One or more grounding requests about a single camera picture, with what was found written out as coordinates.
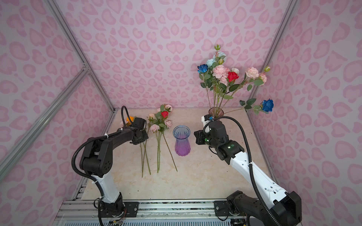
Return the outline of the dark blue rose stem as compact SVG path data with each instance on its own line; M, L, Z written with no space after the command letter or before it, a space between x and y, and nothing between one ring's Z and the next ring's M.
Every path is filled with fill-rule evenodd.
M245 110L246 112L252 111L255 113L255 115L258 115L259 113L269 114L273 111L274 108L274 102L272 99L263 100L260 104L256 104L256 98L250 98L246 101L240 100L239 104L241 106L240 109L232 110L227 113L235 112L238 110Z

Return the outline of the light blue rose stem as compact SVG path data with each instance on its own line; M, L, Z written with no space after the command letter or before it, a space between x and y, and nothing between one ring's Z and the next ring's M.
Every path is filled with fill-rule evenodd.
M216 44L214 46L215 48L215 54L213 55L213 57L209 60L206 61L206 65L208 67L215 67L216 64L220 65L223 64L224 59L226 58L226 54L224 52L221 51L221 45Z

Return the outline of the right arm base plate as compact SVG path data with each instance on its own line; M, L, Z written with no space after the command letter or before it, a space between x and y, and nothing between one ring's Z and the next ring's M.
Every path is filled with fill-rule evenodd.
M232 216L233 205L230 201L214 201L213 204L216 217Z

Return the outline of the blue purple glass vase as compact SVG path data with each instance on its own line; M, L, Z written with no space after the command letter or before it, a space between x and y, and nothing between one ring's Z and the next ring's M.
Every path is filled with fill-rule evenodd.
M179 156L187 156L190 153L191 147L189 143L190 129L185 125L179 125L174 128L173 136L176 139L175 152Z

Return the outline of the white rose stem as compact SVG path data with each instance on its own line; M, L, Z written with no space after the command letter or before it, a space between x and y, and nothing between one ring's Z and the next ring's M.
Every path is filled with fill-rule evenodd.
M236 74L239 74L239 69L237 69L237 68L232 68L232 69L231 69L231 72L234 72L234 73L236 73Z

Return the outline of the large pink peony stem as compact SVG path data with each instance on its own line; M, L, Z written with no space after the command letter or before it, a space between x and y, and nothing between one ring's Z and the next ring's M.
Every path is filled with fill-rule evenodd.
M223 65L218 65L213 69L214 107L218 105L218 92L216 91L218 79L228 71L230 71L229 68Z

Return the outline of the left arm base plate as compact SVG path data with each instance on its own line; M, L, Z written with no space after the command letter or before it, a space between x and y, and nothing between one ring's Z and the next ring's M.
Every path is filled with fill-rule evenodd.
M105 203L101 201L98 216L101 218L135 218L137 216L139 202Z

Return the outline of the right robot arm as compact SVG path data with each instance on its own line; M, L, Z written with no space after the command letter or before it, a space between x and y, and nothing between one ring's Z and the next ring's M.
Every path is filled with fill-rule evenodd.
M252 198L241 191L232 193L226 199L226 209L222 210L222 215L245 214L247 223L251 217L255 217L265 226L297 226L302 221L301 197L279 186L253 162L244 129L234 118L230 120L239 127L244 147L229 139L220 118L205 119L204 128L194 133L196 144L214 149L214 154L240 173L256 194Z

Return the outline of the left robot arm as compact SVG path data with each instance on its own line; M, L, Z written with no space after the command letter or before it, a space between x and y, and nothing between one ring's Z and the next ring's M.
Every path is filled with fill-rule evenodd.
M148 139L146 120L135 118L130 126L119 128L117 132L101 137L89 138L80 149L80 169L96 184L100 191L100 201L109 205L121 206L122 194L116 188L110 171L113 165L113 151L120 145L130 142L138 145Z

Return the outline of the pink rose stem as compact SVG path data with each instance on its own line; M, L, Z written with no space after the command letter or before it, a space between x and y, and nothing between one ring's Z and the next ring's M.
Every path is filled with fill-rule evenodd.
M236 80L236 83L239 84L239 89L234 93L233 98L235 96L235 94L243 89L244 87L247 87L247 91L250 91L254 86L262 86L267 82L267 73L271 70L270 66L267 66L266 68L264 68L262 70L262 72L259 72L258 69L254 68L254 67L250 67L248 68L245 72L244 75L239 75L239 78Z

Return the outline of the single red rose stem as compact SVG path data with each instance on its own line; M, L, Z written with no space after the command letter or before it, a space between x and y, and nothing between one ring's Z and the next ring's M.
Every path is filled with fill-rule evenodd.
M227 101L233 99L234 93L239 89L239 84L236 83L238 78L238 73L228 71L218 79L216 89L218 92L218 108L222 109Z

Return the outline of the maroon grey glass vase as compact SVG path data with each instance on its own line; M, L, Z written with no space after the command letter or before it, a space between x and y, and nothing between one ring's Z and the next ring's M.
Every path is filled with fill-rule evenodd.
M208 110L208 114L211 115L212 119L217 119L224 116L224 111L219 107L211 107Z

